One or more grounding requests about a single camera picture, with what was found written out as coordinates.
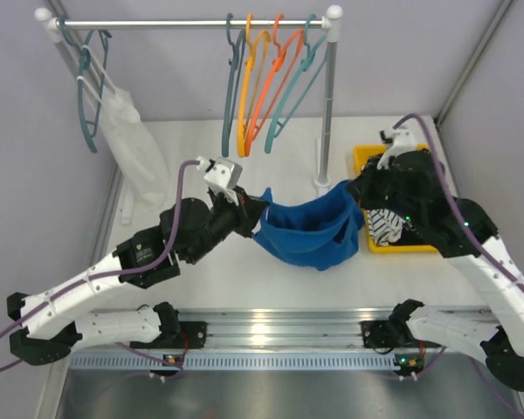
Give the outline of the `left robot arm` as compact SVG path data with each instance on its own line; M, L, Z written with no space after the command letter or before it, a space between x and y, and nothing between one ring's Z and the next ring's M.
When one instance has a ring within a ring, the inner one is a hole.
M101 313L99 307L126 292L141 292L180 275L180 263L195 264L231 233L251 238L268 202L240 187L236 200L210 192L210 204L184 198L163 211L159 224L140 230L97 264L40 294L15 292L7 311L18 323L10 352L40 366L88 347L127 343L133 349L185 344L186 331L169 303Z

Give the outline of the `blue tank top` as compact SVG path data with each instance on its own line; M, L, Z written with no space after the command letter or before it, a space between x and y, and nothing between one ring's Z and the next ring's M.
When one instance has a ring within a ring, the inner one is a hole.
M347 185L347 180L338 182L325 195L294 206L276 203L266 189L261 198L268 207L254 241L282 262L317 271L353 257L364 215Z

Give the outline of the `dark blue-grey hanger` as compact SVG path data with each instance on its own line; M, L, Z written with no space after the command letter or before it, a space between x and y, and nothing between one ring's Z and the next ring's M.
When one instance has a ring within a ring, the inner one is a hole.
M226 37L227 42L231 47L232 57L228 60L230 70L224 103L224 118L221 135L221 154L223 157L228 157L230 154L231 128L234 121L238 98L238 85L241 78L241 62L245 55L245 29L240 30L235 41L231 38L231 20L233 18L233 14L228 13L225 22Z

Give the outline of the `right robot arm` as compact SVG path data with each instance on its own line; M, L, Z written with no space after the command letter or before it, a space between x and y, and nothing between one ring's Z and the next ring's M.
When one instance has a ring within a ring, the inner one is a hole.
M347 190L360 208L387 210L406 222L467 279L498 320L488 325L408 299L389 316L393 341L449 347L524 392L524 276L481 206L451 193L442 163L425 148L370 156Z

